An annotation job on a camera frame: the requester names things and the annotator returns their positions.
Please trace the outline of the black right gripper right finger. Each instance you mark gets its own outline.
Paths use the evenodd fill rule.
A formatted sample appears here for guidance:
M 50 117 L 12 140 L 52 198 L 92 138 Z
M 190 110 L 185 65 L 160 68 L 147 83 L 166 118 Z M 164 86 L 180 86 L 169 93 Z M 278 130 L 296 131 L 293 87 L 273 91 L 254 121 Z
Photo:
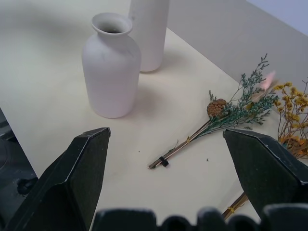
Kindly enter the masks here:
M 308 167 L 268 135 L 226 129 L 223 137 L 244 193 L 261 215 L 271 204 L 307 203 Z

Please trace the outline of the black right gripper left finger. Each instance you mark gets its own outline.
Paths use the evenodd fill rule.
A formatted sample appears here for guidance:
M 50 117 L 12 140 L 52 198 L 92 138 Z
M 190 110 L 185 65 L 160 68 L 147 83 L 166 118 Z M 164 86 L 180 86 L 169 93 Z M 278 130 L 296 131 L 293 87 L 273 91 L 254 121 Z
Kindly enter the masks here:
M 109 128 L 75 137 L 41 175 L 7 231 L 88 231 L 101 194 Z

